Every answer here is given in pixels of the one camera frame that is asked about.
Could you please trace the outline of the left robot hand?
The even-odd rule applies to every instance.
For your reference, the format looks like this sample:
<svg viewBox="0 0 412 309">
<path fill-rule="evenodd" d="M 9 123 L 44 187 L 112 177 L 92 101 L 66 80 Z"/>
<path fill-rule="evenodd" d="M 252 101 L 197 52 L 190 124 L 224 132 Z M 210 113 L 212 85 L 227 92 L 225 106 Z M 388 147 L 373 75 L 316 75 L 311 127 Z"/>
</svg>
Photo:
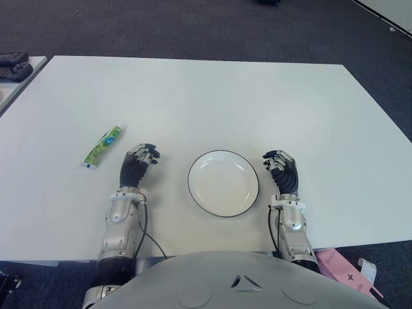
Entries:
<svg viewBox="0 0 412 309">
<path fill-rule="evenodd" d="M 138 144 L 130 149 L 120 170 L 119 188 L 138 188 L 150 164 L 157 164 L 160 153 L 153 144 Z"/>
</svg>

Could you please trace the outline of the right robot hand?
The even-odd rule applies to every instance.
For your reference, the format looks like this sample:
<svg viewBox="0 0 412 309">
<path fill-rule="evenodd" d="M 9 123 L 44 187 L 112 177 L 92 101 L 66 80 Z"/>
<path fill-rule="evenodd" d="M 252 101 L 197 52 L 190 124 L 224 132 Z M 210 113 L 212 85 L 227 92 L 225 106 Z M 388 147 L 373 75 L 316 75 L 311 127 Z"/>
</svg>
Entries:
<svg viewBox="0 0 412 309">
<path fill-rule="evenodd" d="M 272 150 L 264 154 L 263 159 L 279 193 L 297 196 L 299 177 L 294 158 L 283 150 Z"/>
</svg>

